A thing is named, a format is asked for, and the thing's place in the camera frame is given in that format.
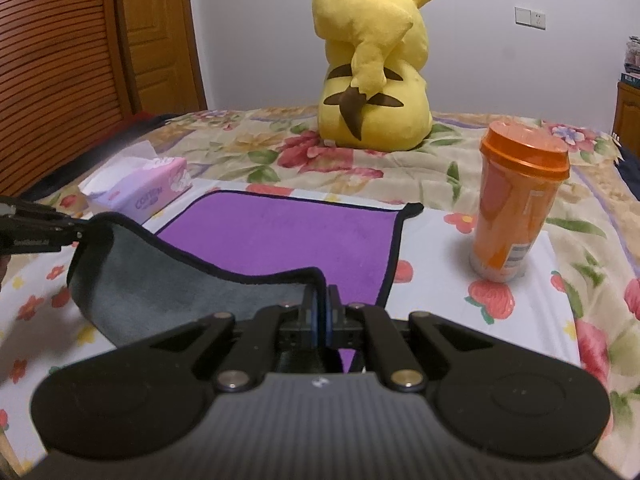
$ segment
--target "floral bedspread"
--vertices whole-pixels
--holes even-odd
[[[418,148],[380,153],[325,147],[315,107],[302,107],[187,114],[144,138],[162,155],[185,156],[194,177],[284,194],[316,190],[328,200],[346,194],[422,202],[456,213],[451,222],[470,232],[478,209],[479,140],[500,118],[542,126],[569,146],[571,177],[545,225],[559,263],[552,285],[568,295],[575,327],[566,330],[577,339],[582,366],[609,392],[612,417],[597,455],[632,478],[640,471],[640,203],[614,167],[620,153],[610,136],[529,119],[435,114],[431,135]],[[86,207],[75,184],[44,202],[78,216]],[[22,280],[20,270],[32,258],[14,258],[3,286]],[[0,423],[3,417],[0,410]]]

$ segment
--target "book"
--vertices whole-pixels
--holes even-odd
[[[640,74],[628,74],[623,72],[620,81],[626,83],[628,85],[633,86],[634,88],[640,89]]]

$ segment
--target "wooden slat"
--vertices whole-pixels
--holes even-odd
[[[0,193],[20,193],[130,114],[113,6],[0,0]]]

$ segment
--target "purple cloth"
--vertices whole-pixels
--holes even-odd
[[[409,216],[422,210],[417,207]],[[338,286],[343,303],[384,306],[407,211],[217,191],[193,202],[158,236],[249,276],[318,267],[329,285]],[[348,369],[353,351],[341,356]]]

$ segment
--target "pikachu plush toy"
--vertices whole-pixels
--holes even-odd
[[[419,10],[428,1],[312,1],[329,62],[318,108],[325,141],[395,152],[430,133],[427,85],[418,72],[429,54]]]

